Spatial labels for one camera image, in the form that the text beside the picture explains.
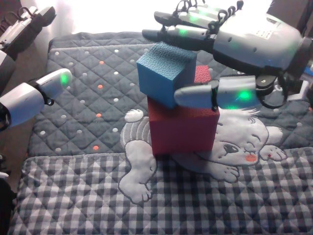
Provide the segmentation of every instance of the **red cube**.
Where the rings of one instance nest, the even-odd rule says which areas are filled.
[[[208,66],[197,66],[195,82],[210,79]],[[148,109],[153,154],[212,150],[219,112],[180,106],[169,110],[150,98]]]

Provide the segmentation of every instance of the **textured cube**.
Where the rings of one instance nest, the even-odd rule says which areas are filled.
[[[208,66],[197,66],[195,82],[209,80]],[[219,112],[180,106],[169,110],[150,98],[148,108],[153,154],[212,150]]]
[[[196,58],[192,51],[156,44],[137,61],[140,91],[173,109],[175,90],[195,79]]]

